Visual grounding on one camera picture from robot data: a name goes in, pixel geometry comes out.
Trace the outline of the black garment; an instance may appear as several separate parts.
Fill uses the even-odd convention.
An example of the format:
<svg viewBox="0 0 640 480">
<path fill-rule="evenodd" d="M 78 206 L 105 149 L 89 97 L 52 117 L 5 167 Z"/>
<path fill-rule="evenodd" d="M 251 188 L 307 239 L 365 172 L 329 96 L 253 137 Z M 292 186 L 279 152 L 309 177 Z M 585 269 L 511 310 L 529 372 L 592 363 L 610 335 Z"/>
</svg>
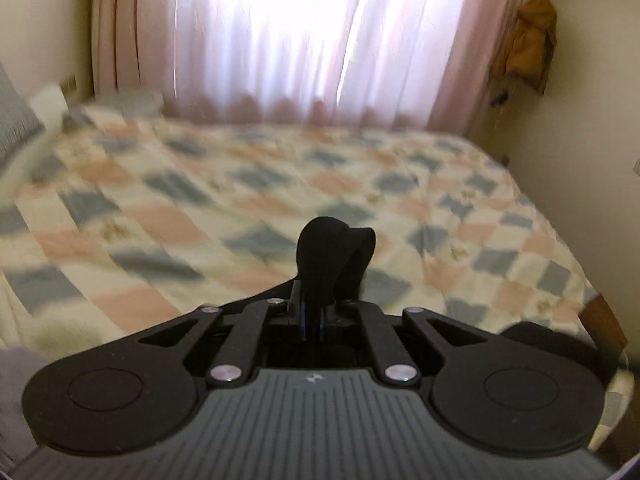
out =
<svg viewBox="0 0 640 480">
<path fill-rule="evenodd" d="M 319 328 L 330 304 L 359 299 L 375 246 L 374 229 L 352 228 L 337 218 L 317 217 L 303 228 L 296 264 L 306 327 Z"/>
</svg>

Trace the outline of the checkered quilt bedspread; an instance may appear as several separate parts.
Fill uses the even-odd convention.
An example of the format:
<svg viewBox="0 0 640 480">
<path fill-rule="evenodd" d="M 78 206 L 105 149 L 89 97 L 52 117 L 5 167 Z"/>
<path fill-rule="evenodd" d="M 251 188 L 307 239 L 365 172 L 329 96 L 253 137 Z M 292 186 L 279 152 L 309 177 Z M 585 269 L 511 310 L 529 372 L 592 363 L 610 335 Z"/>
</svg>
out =
<svg viewBox="0 0 640 480">
<path fill-rule="evenodd" d="M 376 234 L 365 300 L 491 333 L 521 321 L 594 348 L 600 295 L 511 175 L 443 133 L 203 127 L 70 110 L 3 169 L 1 348 L 44 363 L 226 304 L 295 272 L 313 218 Z"/>
</svg>

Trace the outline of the grey garment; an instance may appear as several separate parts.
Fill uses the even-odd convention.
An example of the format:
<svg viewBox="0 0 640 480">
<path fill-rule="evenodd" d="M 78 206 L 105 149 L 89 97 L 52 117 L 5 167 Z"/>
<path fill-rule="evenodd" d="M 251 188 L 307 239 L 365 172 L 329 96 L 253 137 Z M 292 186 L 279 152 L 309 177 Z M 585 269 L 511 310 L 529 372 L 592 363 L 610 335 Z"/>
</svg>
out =
<svg viewBox="0 0 640 480">
<path fill-rule="evenodd" d="M 22 410 L 22 396 L 30 378 L 47 365 L 24 348 L 1 350 L 1 470 L 21 463 L 36 447 Z"/>
</svg>

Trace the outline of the white long pillow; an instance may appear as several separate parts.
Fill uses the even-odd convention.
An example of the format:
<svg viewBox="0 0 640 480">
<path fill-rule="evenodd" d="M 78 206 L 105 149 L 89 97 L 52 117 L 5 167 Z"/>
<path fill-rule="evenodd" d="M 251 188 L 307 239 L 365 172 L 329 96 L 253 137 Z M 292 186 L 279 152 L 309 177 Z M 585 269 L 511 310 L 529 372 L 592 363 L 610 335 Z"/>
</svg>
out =
<svg viewBox="0 0 640 480">
<path fill-rule="evenodd" d="M 58 84 L 46 84 L 27 99 L 39 122 L 39 130 L 26 140 L 1 164 L 1 201 L 12 200 L 18 188 L 36 170 L 40 162 L 51 154 L 54 138 L 62 132 L 68 105 Z"/>
</svg>

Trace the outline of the grey plaid cushion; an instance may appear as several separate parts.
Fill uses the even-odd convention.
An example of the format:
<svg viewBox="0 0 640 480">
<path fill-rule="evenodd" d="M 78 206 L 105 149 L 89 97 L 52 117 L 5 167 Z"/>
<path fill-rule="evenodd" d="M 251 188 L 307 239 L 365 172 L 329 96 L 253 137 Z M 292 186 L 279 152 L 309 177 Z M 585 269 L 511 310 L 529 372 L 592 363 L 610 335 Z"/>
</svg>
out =
<svg viewBox="0 0 640 480">
<path fill-rule="evenodd" d="M 0 159 L 6 165 L 31 138 L 44 130 L 28 103 L 17 93 L 0 65 Z"/>
</svg>

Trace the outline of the pink curtain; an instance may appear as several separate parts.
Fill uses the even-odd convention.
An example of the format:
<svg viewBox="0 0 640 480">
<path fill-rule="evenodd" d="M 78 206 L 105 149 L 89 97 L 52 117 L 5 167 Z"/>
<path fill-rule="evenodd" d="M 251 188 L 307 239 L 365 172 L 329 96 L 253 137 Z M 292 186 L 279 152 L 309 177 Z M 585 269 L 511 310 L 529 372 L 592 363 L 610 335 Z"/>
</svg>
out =
<svg viewBox="0 0 640 480">
<path fill-rule="evenodd" d="M 518 0 L 92 0 L 94 92 L 214 124 L 465 136 Z"/>
</svg>

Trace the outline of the wall socket plate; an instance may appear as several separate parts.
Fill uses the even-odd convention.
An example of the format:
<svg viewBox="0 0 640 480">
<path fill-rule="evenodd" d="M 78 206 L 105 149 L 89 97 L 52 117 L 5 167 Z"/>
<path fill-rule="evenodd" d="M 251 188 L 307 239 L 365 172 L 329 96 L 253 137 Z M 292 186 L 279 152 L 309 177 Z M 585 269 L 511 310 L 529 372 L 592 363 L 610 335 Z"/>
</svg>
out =
<svg viewBox="0 0 640 480">
<path fill-rule="evenodd" d="M 74 93 L 77 90 L 77 79 L 74 74 L 67 76 L 60 82 L 60 88 L 64 94 Z"/>
</svg>

